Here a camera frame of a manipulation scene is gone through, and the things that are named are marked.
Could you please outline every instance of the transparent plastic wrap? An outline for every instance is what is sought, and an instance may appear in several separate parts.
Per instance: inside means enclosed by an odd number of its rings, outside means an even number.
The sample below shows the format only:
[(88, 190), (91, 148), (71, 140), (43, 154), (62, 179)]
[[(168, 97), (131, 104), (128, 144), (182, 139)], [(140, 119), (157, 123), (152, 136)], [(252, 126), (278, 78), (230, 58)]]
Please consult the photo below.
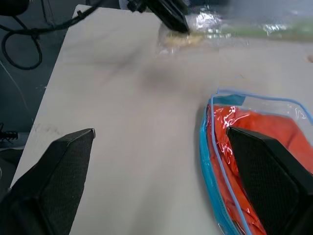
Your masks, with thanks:
[(309, 112), (294, 100), (231, 90), (211, 96), (200, 131), (201, 166), (210, 198), (222, 201), (213, 208), (222, 214), (217, 221), (225, 234), (267, 234), (246, 197), (226, 129), (239, 127), (277, 139), (312, 174), (312, 123)]
[(262, 46), (270, 40), (313, 42), (313, 2), (237, 0), (222, 7), (195, 7), (186, 16), (191, 33), (159, 30), (160, 53), (182, 48)]

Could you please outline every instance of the gray floor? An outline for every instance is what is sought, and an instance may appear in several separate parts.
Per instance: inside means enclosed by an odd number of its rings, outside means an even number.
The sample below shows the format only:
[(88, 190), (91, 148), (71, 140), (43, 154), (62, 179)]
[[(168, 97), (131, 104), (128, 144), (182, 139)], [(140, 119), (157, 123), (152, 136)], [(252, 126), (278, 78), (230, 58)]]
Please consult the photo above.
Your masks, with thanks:
[[(48, 19), (51, 20), (47, 0), (44, 1)], [(76, 5), (84, 3), (84, 0), (50, 0), (55, 23), (59, 24), (70, 19)], [(108, 0), (104, 4), (104, 7), (118, 8), (118, 0)], [(29, 9), (19, 16), (19, 18), (29, 28), (47, 27), (39, 0), (34, 0)], [(9, 28), (20, 28), (9, 17), (0, 16), (0, 24)], [(43, 62), (35, 70), (23, 71), (12, 67), (4, 58), (2, 52), (0, 52), (0, 61), (7, 70), (0, 66), (0, 122), (4, 123), (6, 130), (18, 132), (30, 131), (65, 34), (66, 31), (59, 31), (40, 37)], [(4, 35), (5, 32), (0, 30), (0, 40)], [(27, 36), (13, 36), (7, 43), (7, 51), (12, 59), (21, 65), (30, 66), (38, 59), (35, 46), (30, 40), (30, 37)]]

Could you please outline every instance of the red fabric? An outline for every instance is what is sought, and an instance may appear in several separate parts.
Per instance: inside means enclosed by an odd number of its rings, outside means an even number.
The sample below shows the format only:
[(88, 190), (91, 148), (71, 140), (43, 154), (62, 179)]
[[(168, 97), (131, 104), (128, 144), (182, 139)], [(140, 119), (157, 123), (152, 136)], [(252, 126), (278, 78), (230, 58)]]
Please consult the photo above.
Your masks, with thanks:
[[(228, 126), (240, 127), (277, 139), (286, 149), (289, 150), (291, 154), (293, 154), (303, 167), (311, 173), (313, 173), (313, 148), (306, 140), (297, 124), (291, 118), (274, 115), (262, 115), (252, 111), (240, 110), (238, 107), (234, 106), (214, 106), (214, 122), (218, 151), (222, 159), (227, 178), (236, 195), (241, 210), (244, 213), (250, 231), (254, 235), (265, 235), (266, 232), (263, 229), (260, 220), (244, 194), (243, 187), (239, 179), (237, 164), (232, 153), (229, 139), (226, 135), (226, 128)], [(217, 155), (213, 149), (211, 138), (210, 106), (208, 106), (207, 139), (211, 163), (229, 216), (241, 228), (243, 228), (239, 213), (224, 182)]]

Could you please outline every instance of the table surface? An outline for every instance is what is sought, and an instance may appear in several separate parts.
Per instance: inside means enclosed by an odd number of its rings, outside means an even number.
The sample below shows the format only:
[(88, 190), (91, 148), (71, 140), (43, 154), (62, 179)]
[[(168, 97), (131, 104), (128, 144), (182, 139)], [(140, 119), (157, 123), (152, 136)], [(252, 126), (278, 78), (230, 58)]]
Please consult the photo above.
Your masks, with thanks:
[(150, 13), (102, 8), (67, 32), (13, 183), (53, 140), (95, 128), (72, 235), (220, 234), (199, 163), (210, 95), (228, 86), (312, 110), (310, 45), (159, 57), (159, 26)]

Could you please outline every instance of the plastic packaging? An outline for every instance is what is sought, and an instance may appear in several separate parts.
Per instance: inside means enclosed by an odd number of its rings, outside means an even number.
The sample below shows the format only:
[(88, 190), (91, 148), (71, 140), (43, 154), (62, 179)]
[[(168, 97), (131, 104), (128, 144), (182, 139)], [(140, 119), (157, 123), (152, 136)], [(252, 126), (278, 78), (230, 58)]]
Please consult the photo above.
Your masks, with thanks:
[[(206, 160), (201, 166), (211, 200), (222, 198), (222, 203), (213, 207), (215, 215), (227, 211), (222, 213), (223, 220), (216, 216), (225, 234), (266, 234), (246, 199), (226, 128), (241, 127), (279, 140), (312, 173), (312, 123), (309, 112), (294, 100), (230, 90), (220, 90), (211, 96), (200, 132), (200, 149), (207, 147), (207, 152), (201, 151), (201, 161)], [(213, 177), (206, 176), (206, 170)]]
[(191, 8), (186, 16), (191, 34), (173, 33), (161, 26), (160, 51), (260, 46), (270, 40), (313, 42), (312, 9), (313, 2), (308, 0), (237, 0), (223, 7)]

